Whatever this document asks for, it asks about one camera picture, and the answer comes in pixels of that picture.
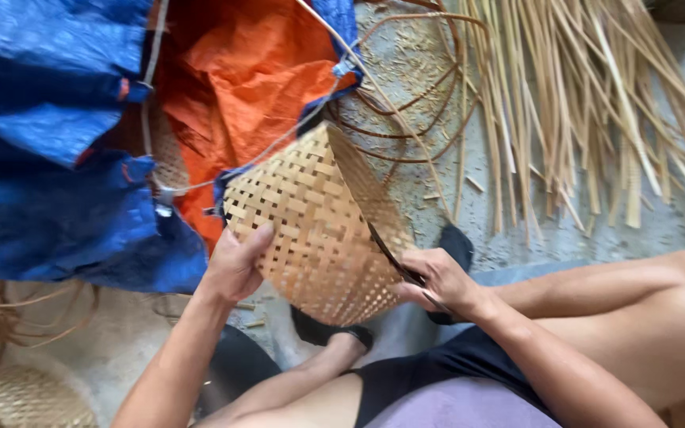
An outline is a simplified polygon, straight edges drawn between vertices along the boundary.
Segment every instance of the leg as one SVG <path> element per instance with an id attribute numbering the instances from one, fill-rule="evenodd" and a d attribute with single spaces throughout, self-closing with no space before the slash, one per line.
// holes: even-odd
<path id="1" fill-rule="evenodd" d="M 498 287 L 654 408 L 685 398 L 685 251 Z"/>
<path id="2" fill-rule="evenodd" d="M 252 413 L 290 404 L 350 369 L 365 353 L 366 347 L 355 336 L 335 334 L 319 354 L 257 384 L 233 403 L 206 417 L 198 426 L 228 425 Z"/>

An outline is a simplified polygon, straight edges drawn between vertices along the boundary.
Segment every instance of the concrete floor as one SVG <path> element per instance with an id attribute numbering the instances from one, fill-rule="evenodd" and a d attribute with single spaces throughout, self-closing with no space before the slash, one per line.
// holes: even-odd
<path id="1" fill-rule="evenodd" d="M 357 4 L 360 29 L 367 28 L 372 14 L 393 13 L 404 6 L 395 2 Z M 663 34 L 669 40 L 675 54 L 685 69 L 685 26 L 662 25 Z M 387 57 L 387 40 L 376 37 L 375 50 Z M 476 119 L 468 132 L 467 171 L 486 189 L 490 188 L 490 176 L 486 164 L 486 144 L 482 138 L 482 127 Z M 376 144 L 361 141 L 362 144 Z M 455 154 L 445 156 L 441 168 L 446 170 L 448 193 L 453 194 L 453 160 Z M 384 165 L 375 167 L 382 173 Z M 442 226 L 436 222 L 440 210 L 434 203 L 427 209 L 415 209 L 413 201 L 421 199 L 422 188 L 413 185 L 414 177 L 424 177 L 422 167 L 403 166 L 394 177 L 390 189 L 396 199 L 405 201 L 402 209 L 414 219 L 414 229 L 421 247 L 432 247 Z M 613 260 L 644 258 L 672 250 L 685 248 L 685 197 L 676 196 L 670 206 L 649 197 L 655 211 L 644 210 L 642 229 L 634 230 L 619 225 L 615 229 L 607 226 L 605 216 L 597 219 L 591 239 L 585 238 L 572 224 L 572 219 L 563 221 L 546 220 L 541 229 L 544 239 L 534 240 L 527 248 L 524 229 L 510 229 L 492 235 L 489 229 L 488 206 L 493 196 L 479 194 L 465 184 L 462 199 L 462 216 L 459 226 L 473 240 L 476 259 L 473 271 L 493 270 L 515 265 L 547 264 L 560 260 L 584 259 L 590 263 Z M 587 219 L 588 210 L 578 204 L 582 219 Z M 256 341 L 275 358 L 281 367 L 299 363 L 314 352 L 313 346 L 301 343 L 291 329 L 289 309 L 280 298 L 275 298 L 270 287 L 264 285 L 262 292 L 251 300 L 259 305 L 256 313 L 237 312 L 230 319 L 234 325 L 266 317 L 266 327 L 248 330 Z M 86 303 L 89 295 L 82 298 Z M 12 348 L 11 361 L 29 362 L 60 375 L 82 392 L 98 415 L 101 426 L 109 426 L 113 414 L 128 389 L 142 372 L 170 331 L 166 320 L 152 313 L 151 301 L 142 301 L 145 296 L 114 289 L 105 289 L 100 297 L 99 313 L 90 325 L 66 338 L 37 348 L 23 350 Z M 174 298 L 172 311 L 179 311 L 184 300 Z M 50 314 L 59 307 L 57 302 L 51 308 L 33 309 L 31 315 Z M 374 321 L 373 327 L 381 332 L 375 352 L 367 356 L 365 363 L 394 355 L 406 355 L 423 349 L 434 342 L 438 332 L 425 322 L 422 312 L 413 306 L 402 306 Z"/>

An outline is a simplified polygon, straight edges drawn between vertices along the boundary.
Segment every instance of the woven bamboo basket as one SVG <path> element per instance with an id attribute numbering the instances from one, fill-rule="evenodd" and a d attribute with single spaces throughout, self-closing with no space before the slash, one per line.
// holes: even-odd
<path id="1" fill-rule="evenodd" d="M 351 325 L 397 304 L 401 276 L 367 222 L 399 257 L 414 248 L 387 191 L 343 133 L 327 122 L 235 178 L 224 195 L 228 228 L 241 240 L 272 222 L 258 262 L 290 303 L 329 325 Z"/>
<path id="2" fill-rule="evenodd" d="M 29 367 L 0 371 L 0 427 L 94 428 L 94 413 L 71 388 Z"/>

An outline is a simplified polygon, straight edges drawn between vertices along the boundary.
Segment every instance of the bundle of bamboo strips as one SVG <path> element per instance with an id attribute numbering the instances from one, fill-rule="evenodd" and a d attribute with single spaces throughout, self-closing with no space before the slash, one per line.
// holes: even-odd
<path id="1" fill-rule="evenodd" d="M 579 169 L 592 215 L 603 211 L 600 195 L 610 195 L 610 225 L 625 200 L 626 224 L 641 226 L 643 176 L 665 203 L 672 185 L 683 190 L 677 175 L 685 180 L 685 82 L 641 0 L 461 2 L 460 10 L 483 20 L 492 34 L 490 46 L 477 34 L 467 39 L 476 41 L 476 53 L 492 57 L 490 84 L 479 95 L 496 190 L 495 231 L 503 222 L 502 169 L 511 224 L 517 226 L 519 196 L 528 242 L 528 222 L 538 229 L 531 172 L 545 183 L 547 215 L 562 209 L 579 229 L 570 201 Z M 661 113 L 660 93 L 672 115 Z"/>

